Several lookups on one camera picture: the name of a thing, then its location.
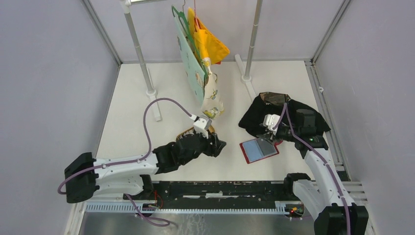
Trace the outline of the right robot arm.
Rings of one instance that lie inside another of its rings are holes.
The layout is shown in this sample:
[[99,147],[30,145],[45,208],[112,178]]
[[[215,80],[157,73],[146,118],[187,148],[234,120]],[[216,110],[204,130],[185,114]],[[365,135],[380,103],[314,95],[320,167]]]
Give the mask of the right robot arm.
[[364,235],[369,213],[350,196],[329,156],[325,138],[316,128],[317,113],[297,110],[292,121],[287,106],[280,115],[267,114],[259,137],[269,143],[292,142],[311,170],[314,180],[306,173],[289,173],[284,179],[283,195],[299,199],[314,220],[316,235]]

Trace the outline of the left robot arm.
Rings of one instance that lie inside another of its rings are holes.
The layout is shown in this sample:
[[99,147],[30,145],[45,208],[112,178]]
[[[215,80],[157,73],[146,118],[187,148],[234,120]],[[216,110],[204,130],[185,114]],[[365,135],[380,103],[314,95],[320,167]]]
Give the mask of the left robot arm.
[[149,199],[154,193],[152,175],[176,171],[201,154],[217,157],[226,145],[216,133],[209,133],[208,138],[194,133],[155,148],[147,157],[131,156],[116,162],[82,153],[64,170],[66,202],[80,203],[103,194]]

